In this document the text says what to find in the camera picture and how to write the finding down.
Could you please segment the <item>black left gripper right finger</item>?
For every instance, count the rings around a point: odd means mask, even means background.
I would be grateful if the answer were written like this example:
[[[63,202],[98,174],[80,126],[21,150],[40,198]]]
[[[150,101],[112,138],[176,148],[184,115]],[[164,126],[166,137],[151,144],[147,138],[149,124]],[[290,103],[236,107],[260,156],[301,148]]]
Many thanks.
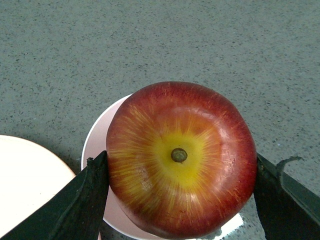
[[[254,200],[267,240],[318,240],[320,198],[284,172],[285,165],[301,161],[291,156],[274,165],[257,156]]]

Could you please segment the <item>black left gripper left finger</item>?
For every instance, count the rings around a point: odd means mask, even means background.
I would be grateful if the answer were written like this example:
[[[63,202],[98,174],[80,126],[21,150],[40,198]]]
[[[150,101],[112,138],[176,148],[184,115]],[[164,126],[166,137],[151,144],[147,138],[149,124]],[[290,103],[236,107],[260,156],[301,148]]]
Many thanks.
[[[87,166],[45,205],[6,233],[4,240],[97,240],[109,191],[107,152]]]

